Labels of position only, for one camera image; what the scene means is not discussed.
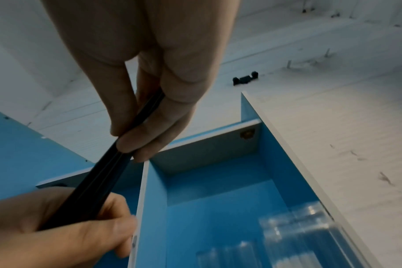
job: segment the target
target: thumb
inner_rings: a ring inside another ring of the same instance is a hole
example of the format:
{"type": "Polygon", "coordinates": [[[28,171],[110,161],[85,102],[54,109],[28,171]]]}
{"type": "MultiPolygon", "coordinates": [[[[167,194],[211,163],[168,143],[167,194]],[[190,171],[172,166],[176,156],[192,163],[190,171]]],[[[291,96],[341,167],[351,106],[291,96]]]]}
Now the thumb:
{"type": "Polygon", "coordinates": [[[76,223],[34,233],[40,245],[35,267],[70,267],[100,258],[127,241],[137,228],[134,216],[76,223]]]}

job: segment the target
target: hand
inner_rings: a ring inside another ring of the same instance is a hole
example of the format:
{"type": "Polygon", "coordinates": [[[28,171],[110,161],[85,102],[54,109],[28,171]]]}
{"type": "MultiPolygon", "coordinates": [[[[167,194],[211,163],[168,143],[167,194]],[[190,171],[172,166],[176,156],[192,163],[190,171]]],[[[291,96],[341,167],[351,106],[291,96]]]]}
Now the hand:
{"type": "Polygon", "coordinates": [[[129,255],[137,220],[118,194],[108,196],[96,221],[38,231],[72,191],[52,187],[0,201],[0,268],[92,267],[113,249],[129,255]]]}
{"type": "Polygon", "coordinates": [[[189,124],[212,85],[239,0],[44,0],[60,36],[111,118],[121,152],[142,162],[189,124]],[[138,55],[137,92],[125,61],[138,55]],[[165,98],[139,127],[138,109],[161,86],[165,98]]]}

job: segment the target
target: white floor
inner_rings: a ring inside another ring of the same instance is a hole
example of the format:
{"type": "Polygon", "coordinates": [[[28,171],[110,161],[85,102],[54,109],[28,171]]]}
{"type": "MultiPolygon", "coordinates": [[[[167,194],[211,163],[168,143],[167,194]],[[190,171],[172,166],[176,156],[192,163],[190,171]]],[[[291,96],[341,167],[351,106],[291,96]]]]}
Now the white floor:
{"type": "MultiPolygon", "coordinates": [[[[261,103],[382,265],[402,268],[402,28],[279,9],[243,17],[181,137],[239,121],[240,91],[261,103]],[[252,71],[258,81],[232,85],[252,71]]],[[[96,162],[114,141],[109,125],[82,76],[30,127],[96,162]]]]}

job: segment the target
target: drawer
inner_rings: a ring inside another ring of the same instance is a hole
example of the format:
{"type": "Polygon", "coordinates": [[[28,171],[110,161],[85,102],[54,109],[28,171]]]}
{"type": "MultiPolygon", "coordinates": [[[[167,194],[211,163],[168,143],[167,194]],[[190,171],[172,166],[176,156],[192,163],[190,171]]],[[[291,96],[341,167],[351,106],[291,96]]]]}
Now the drawer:
{"type": "MultiPolygon", "coordinates": [[[[334,217],[333,204],[306,179],[302,164],[277,135],[242,96],[241,122],[174,141],[143,164],[131,161],[115,192],[126,197],[139,220],[134,249],[128,260],[108,253],[96,267],[197,268],[199,252],[241,241],[261,245],[261,217],[318,201],[334,217]]],[[[38,187],[76,186],[87,172],[38,187]]],[[[338,268],[368,267],[343,228],[320,238],[328,250],[341,252],[335,255],[338,268]]],[[[263,267],[271,267],[261,246],[258,255],[263,267]]],[[[319,253],[317,258],[323,268],[334,268],[319,253]]]]}

